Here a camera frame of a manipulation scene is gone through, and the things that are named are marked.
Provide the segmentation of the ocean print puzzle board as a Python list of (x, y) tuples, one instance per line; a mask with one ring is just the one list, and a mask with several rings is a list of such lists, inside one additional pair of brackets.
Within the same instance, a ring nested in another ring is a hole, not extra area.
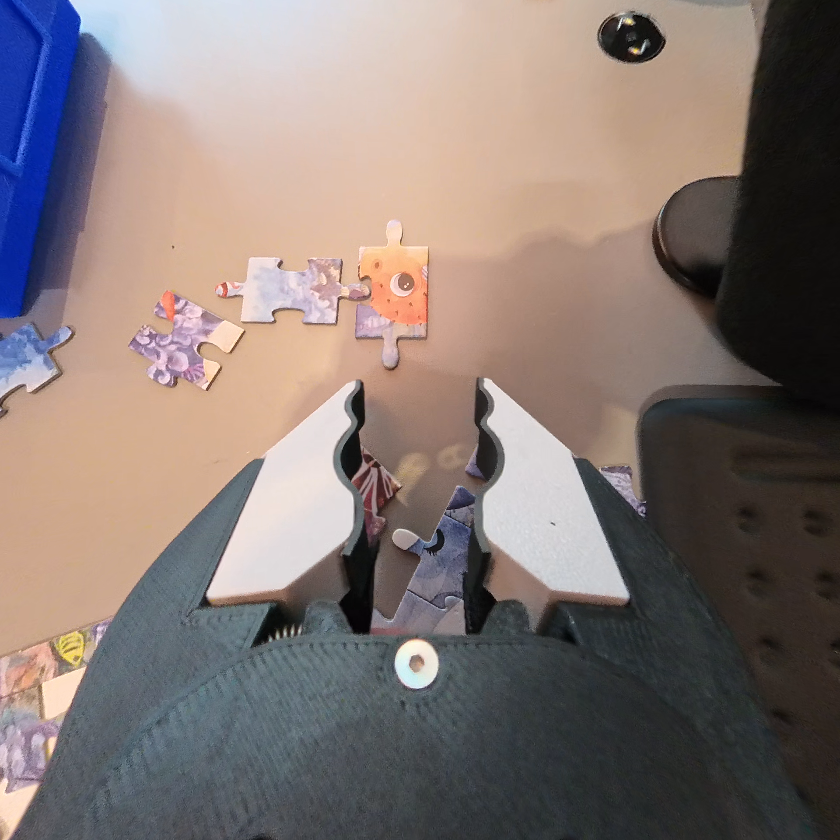
[(108, 617), (2, 657), (3, 794), (41, 782), (65, 715), (111, 622)]

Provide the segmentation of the black perforated pad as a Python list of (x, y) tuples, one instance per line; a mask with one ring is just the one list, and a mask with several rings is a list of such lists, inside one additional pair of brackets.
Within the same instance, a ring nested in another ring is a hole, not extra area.
[(640, 418), (647, 518), (730, 627), (794, 787), (838, 838), (839, 420), (777, 390)]

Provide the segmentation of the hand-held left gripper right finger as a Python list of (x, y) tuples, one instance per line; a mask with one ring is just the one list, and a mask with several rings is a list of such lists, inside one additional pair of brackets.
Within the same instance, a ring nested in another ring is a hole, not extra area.
[(466, 625), (516, 601), (531, 630), (560, 603), (624, 607), (630, 594), (569, 448), (498, 384), (476, 381), (476, 494), (464, 576)]

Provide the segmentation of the few scattered puzzle pieces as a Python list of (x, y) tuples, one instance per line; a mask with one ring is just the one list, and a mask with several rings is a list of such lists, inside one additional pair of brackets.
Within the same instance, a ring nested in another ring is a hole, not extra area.
[[(240, 321), (270, 323), (281, 310), (295, 310), (306, 324), (333, 325), (342, 299), (364, 301), (371, 292), (363, 283), (341, 281), (342, 260), (315, 258), (303, 271), (288, 271), (270, 257), (248, 260), (246, 280), (222, 282), (215, 293), (220, 298), (241, 298)], [(173, 387), (190, 382), (202, 390), (215, 380), (220, 366), (206, 360), (200, 348), (206, 343), (230, 352), (244, 330), (209, 310), (165, 291), (154, 306), (154, 315), (171, 324), (168, 333), (144, 325), (131, 339), (131, 351), (150, 365), (146, 374), (160, 385)], [(1, 400), (19, 390), (35, 393), (61, 376), (53, 353), (68, 343), (74, 330), (63, 326), (43, 336), (33, 323), (26, 323), (1, 342)]]

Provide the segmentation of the black round disc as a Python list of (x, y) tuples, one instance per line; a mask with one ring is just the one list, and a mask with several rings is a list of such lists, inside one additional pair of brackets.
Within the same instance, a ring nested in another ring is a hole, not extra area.
[(712, 300), (718, 294), (739, 198), (738, 175), (688, 183), (661, 207), (652, 231), (654, 254), (680, 287)]

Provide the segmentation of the black round desk grommet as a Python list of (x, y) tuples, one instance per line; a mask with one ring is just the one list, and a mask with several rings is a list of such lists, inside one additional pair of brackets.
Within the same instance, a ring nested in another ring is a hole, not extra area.
[(665, 48), (666, 36), (649, 15), (636, 11), (614, 14), (604, 20), (596, 35), (601, 51), (625, 64), (643, 64)]

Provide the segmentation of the blue plastic storage bin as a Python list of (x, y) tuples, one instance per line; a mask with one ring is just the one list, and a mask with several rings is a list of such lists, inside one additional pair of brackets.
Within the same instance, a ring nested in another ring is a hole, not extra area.
[(21, 315), (81, 20), (69, 1), (1, 2), (1, 317)]

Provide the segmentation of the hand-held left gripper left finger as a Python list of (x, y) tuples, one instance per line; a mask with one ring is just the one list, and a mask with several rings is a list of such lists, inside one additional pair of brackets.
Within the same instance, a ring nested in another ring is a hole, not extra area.
[(352, 479), (363, 465), (364, 384), (350, 381), (260, 461), (206, 591), (212, 606), (276, 604), (292, 621), (338, 603), (351, 628), (371, 628), (376, 550)]

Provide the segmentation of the pile of loose puzzle pieces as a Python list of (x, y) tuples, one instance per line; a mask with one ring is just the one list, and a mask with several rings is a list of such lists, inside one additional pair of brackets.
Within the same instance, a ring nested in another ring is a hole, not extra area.
[[(380, 509), (401, 488), (394, 478), (366, 449), (361, 450), (363, 465), (352, 479), (360, 490), (364, 502), (364, 517), (371, 547), (377, 550), (385, 519)], [(443, 607), (424, 601), (405, 591), (392, 618), (384, 617), (372, 609), (369, 632), (377, 634), (470, 634), (466, 625), (465, 597), (449, 597)]]

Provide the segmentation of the orange pufferfish puzzle piece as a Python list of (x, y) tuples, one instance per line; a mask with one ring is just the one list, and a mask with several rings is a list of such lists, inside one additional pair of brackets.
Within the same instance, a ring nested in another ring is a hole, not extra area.
[(385, 228), (384, 246), (360, 248), (358, 275), (371, 291), (355, 311), (354, 336), (381, 339), (381, 360), (394, 370), (400, 360), (399, 339), (423, 340), (428, 318), (428, 248), (404, 246), (403, 224)]

